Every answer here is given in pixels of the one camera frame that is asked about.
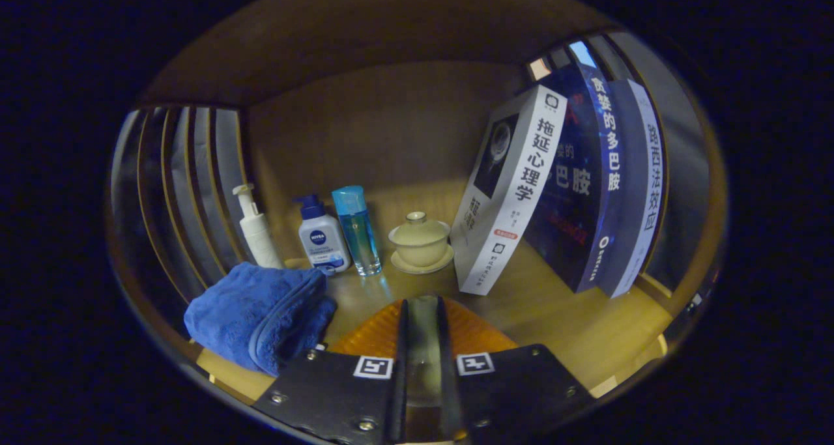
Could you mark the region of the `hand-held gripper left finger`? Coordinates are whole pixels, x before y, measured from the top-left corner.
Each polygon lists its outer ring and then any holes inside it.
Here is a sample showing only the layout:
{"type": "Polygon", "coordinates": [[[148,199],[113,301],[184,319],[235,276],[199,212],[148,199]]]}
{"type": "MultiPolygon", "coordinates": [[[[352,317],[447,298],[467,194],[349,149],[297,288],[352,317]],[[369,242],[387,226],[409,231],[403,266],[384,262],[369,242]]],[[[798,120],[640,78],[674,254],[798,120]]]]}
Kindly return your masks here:
{"type": "Polygon", "coordinates": [[[355,356],[309,350],[289,362],[253,404],[255,410],[313,439],[339,444],[404,440],[409,303],[390,323],[394,355],[355,356]]]}

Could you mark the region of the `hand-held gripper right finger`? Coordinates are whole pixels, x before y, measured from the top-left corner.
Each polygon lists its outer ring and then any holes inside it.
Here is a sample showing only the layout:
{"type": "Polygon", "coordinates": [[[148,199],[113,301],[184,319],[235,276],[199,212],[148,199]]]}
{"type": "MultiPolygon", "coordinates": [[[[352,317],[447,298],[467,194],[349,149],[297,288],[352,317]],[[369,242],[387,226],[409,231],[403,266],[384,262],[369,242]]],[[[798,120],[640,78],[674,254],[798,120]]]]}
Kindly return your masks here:
{"type": "Polygon", "coordinates": [[[440,428],[458,443],[533,443],[596,400],[543,344],[521,346],[440,297],[440,428]]]}

